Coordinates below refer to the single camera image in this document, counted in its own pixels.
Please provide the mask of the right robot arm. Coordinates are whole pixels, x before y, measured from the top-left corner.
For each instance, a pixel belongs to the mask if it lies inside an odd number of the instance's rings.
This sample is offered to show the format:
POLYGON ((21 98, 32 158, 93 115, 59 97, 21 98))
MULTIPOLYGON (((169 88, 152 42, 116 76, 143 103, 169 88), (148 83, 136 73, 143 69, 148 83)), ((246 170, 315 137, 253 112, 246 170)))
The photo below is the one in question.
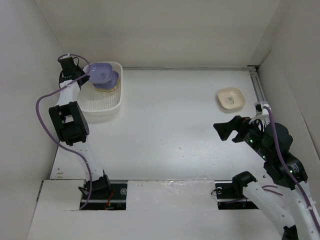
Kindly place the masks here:
POLYGON ((244 142, 264 160, 263 167, 282 195, 289 211, 268 196, 258 180, 244 171, 232 178, 229 192, 235 198, 247 198, 274 225, 283 240, 318 240, 320 216, 312 200, 308 175, 301 161, 289 151, 293 142, 288 129, 280 123, 250 123, 249 117, 215 123, 220 139, 226 141, 233 131, 234 143, 244 142))

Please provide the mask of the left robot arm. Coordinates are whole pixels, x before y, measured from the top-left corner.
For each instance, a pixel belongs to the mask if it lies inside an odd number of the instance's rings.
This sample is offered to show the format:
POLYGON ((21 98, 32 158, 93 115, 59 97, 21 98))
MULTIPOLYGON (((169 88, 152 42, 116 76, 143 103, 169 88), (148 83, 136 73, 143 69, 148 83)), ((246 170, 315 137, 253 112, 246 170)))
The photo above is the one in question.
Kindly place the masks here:
POLYGON ((87 199, 107 199, 112 186, 104 169, 91 151, 88 136, 89 125, 77 102, 81 87, 89 76, 68 54, 58 58, 61 65, 59 75, 59 98, 48 112, 60 142, 74 153, 85 173, 86 183, 79 187, 87 199))

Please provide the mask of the purple plate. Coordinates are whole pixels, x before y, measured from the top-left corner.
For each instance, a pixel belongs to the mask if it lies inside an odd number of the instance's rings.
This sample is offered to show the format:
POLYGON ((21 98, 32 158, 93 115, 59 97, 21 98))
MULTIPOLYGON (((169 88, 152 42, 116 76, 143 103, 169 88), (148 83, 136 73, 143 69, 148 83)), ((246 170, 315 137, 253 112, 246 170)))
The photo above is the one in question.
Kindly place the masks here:
POLYGON ((106 84, 113 74, 113 67, 108 62, 95 62, 90 64, 89 81, 92 84, 106 84))
POLYGON ((111 78, 106 83, 95 84, 95 88, 102 92, 113 92, 117 89, 119 85, 119 73, 117 71, 112 71, 111 78))

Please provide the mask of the cream plate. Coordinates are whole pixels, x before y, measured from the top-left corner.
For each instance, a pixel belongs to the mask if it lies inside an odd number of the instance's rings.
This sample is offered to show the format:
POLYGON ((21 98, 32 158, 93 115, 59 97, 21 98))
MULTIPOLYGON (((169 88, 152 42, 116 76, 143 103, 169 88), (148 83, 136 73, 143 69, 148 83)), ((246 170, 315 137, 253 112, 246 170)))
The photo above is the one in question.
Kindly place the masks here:
POLYGON ((235 87, 222 88, 217 92, 220 105, 225 110, 240 109, 246 104, 245 97, 240 89, 235 87))

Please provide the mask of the purple plate front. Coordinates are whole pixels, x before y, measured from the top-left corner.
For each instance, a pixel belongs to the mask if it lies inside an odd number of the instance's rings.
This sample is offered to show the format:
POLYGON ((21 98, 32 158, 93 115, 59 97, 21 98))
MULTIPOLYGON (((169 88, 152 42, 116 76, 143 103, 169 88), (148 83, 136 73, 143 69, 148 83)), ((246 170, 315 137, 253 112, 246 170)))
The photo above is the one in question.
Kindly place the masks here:
POLYGON ((106 83, 95 84, 95 88, 102 92, 113 92, 117 89, 119 85, 119 73, 117 71, 112 71, 111 78, 106 83))

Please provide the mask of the yellow plate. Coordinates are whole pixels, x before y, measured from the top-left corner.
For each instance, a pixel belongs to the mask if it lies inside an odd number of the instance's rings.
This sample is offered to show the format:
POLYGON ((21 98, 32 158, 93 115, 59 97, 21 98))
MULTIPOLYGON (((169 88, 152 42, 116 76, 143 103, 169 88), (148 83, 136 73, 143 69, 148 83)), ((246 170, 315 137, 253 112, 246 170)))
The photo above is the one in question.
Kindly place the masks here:
POLYGON ((118 88, 119 84, 120 82, 118 80, 117 81, 110 80, 106 83, 94 84, 93 86, 100 92, 111 93, 118 88))

